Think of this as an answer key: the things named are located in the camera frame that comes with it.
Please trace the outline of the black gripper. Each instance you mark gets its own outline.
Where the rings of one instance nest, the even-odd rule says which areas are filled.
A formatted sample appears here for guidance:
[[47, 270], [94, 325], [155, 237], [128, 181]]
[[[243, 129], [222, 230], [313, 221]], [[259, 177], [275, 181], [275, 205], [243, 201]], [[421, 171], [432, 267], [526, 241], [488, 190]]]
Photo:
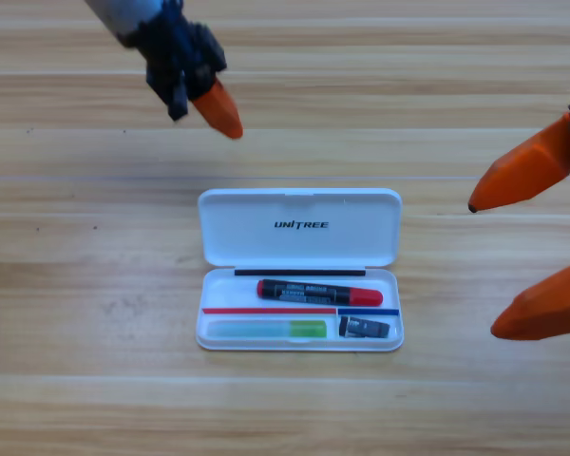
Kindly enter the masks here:
[[225, 53], [204, 24], [188, 21], [182, 1], [160, 1], [159, 10], [123, 37], [146, 61], [146, 82], [178, 121], [192, 102], [203, 119], [230, 139], [243, 136], [238, 108], [217, 74], [227, 68]]

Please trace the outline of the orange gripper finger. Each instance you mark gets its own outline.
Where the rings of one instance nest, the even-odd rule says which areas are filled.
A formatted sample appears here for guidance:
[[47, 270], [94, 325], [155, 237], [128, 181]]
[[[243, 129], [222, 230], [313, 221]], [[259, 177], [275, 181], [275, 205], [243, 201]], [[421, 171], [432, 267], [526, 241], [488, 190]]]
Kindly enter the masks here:
[[555, 122], [495, 160], [472, 192], [468, 209], [477, 213], [524, 200], [570, 174], [570, 105]]
[[542, 340], [570, 333], [570, 266], [518, 294], [491, 326], [498, 338]]

